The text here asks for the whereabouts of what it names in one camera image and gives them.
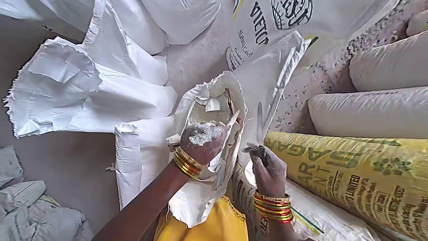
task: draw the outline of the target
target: white powder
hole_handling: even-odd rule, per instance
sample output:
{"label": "white powder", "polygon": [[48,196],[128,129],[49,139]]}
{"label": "white powder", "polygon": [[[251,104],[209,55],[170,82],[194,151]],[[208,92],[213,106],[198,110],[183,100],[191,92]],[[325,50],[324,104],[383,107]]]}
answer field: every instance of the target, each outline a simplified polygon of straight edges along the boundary
{"label": "white powder", "polygon": [[221,135],[221,129],[213,128],[213,123],[205,123],[202,128],[194,130],[195,135],[189,137],[192,144],[203,146],[205,143],[212,141],[213,138],[218,138]]}

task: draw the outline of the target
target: powder-covered hand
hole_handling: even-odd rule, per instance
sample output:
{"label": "powder-covered hand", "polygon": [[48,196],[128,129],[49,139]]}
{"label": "powder-covered hand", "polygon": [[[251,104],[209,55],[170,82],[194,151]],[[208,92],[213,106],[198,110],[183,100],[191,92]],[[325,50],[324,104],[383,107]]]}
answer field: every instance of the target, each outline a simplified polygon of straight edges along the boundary
{"label": "powder-covered hand", "polygon": [[222,149],[226,125],[214,120],[189,125],[180,140],[181,148],[202,165],[208,164]]}
{"label": "powder-covered hand", "polygon": [[287,164],[266,146],[251,143],[247,145],[243,151],[250,153],[259,192],[269,197],[284,197]]}

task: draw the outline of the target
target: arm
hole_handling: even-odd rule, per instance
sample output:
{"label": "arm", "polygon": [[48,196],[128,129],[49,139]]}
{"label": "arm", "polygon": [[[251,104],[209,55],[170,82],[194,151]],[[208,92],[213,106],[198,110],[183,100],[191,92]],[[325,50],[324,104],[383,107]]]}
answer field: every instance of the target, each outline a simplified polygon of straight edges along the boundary
{"label": "arm", "polygon": [[[265,146],[251,143],[248,143],[248,146],[260,194],[275,198],[285,197],[286,163]],[[291,223],[270,220],[269,231],[271,241],[296,241]]]}
{"label": "arm", "polygon": [[[192,141],[201,139],[201,135],[206,137],[207,133],[211,134],[208,136],[210,141]],[[226,133],[221,122],[196,123],[184,130],[180,146],[197,162],[206,165],[221,151]],[[190,177],[171,161],[153,182],[102,228],[93,241],[140,240],[172,196],[189,180]]]}
{"label": "arm", "polygon": [[189,180],[171,161],[93,240],[140,240],[172,196]]}

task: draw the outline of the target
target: yellow cloth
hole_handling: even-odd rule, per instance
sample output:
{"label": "yellow cloth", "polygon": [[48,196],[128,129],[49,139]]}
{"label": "yellow cloth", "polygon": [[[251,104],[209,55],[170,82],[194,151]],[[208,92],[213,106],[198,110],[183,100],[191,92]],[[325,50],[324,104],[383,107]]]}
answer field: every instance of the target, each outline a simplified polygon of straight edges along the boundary
{"label": "yellow cloth", "polygon": [[220,198],[205,222],[189,229],[162,212],[154,241],[248,241],[245,215],[236,210],[226,196]]}

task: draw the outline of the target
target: bangle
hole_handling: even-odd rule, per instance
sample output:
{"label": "bangle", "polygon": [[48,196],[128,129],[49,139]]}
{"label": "bangle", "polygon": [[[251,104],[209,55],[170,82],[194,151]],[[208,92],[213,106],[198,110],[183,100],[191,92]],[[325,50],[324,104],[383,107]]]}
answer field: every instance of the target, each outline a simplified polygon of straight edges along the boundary
{"label": "bangle", "polygon": [[197,178],[201,174],[204,165],[195,161],[181,147],[177,147],[172,158],[178,168],[180,168],[190,178]]}
{"label": "bangle", "polygon": [[293,220],[291,211],[290,196],[285,194],[285,198],[272,198],[255,191],[253,195],[254,208],[264,218],[277,220],[282,223],[289,223]]}

